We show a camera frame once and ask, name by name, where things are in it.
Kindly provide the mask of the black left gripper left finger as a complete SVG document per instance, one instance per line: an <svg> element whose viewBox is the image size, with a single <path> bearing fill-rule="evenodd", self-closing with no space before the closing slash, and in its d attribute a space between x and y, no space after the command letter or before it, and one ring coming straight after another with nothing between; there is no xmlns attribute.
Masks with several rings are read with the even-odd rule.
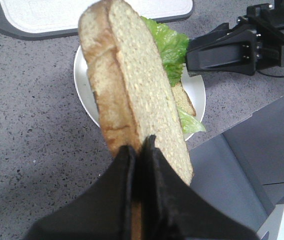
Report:
<svg viewBox="0 0 284 240"><path fill-rule="evenodd" d="M81 196L36 221L26 240L129 240L135 150L122 146L106 172Z"/></svg>

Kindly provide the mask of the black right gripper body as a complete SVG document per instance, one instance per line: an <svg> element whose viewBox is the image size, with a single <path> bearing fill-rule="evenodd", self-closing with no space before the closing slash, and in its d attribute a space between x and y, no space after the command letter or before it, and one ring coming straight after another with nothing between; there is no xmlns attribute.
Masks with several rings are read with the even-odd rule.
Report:
<svg viewBox="0 0 284 240"><path fill-rule="evenodd" d="M284 67L284 0L274 6L247 7L245 16L228 34L236 46L236 61L228 64L230 72L256 72Z"/></svg>

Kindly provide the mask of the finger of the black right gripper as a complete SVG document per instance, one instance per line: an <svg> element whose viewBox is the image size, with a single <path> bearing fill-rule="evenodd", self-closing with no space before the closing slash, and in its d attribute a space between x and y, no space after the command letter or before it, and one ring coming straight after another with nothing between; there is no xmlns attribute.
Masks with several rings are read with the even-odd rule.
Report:
<svg viewBox="0 0 284 240"><path fill-rule="evenodd" d="M230 47L246 48L247 44L238 40L236 31L243 26L237 24L230 28L229 23L222 23L209 33L192 39L188 50L206 50L206 49L226 49Z"/></svg>
<svg viewBox="0 0 284 240"><path fill-rule="evenodd" d="M247 44L246 48L229 47L218 49L188 50L186 67L189 75L207 72L233 72L252 76L256 71L256 33L236 31L238 40Z"/></svg>

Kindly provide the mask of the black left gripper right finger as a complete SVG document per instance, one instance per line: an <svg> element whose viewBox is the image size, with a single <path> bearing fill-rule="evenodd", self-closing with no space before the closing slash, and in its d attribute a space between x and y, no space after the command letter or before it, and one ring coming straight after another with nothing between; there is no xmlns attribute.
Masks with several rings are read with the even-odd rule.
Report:
<svg viewBox="0 0 284 240"><path fill-rule="evenodd" d="M203 200L146 138L140 160L145 240L256 240L256 233Z"/></svg>

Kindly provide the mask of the grey white robot base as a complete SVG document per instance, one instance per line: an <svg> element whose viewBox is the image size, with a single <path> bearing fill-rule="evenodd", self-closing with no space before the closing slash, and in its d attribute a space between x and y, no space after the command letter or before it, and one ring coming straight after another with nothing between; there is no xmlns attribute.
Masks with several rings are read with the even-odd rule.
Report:
<svg viewBox="0 0 284 240"><path fill-rule="evenodd" d="M284 240L284 96L191 151L192 189L262 240Z"/></svg>

